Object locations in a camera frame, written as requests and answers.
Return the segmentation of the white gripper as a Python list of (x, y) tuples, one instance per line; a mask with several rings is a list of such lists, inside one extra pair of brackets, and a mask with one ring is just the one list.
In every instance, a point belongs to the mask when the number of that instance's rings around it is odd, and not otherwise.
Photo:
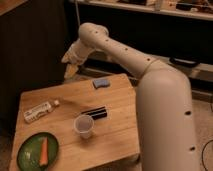
[(61, 59), (62, 63), (70, 63), (66, 67), (64, 79), (72, 78), (79, 70), (77, 65), (82, 65), (93, 51), (93, 48), (83, 44), (80, 39), (73, 42)]

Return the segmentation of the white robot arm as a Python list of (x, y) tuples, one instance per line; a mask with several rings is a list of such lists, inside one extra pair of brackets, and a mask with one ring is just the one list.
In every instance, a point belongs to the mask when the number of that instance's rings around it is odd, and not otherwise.
[(165, 62), (109, 37), (108, 29), (83, 23), (62, 61), (83, 64), (100, 50), (139, 79), (136, 113), (143, 171), (200, 171), (191, 85)]

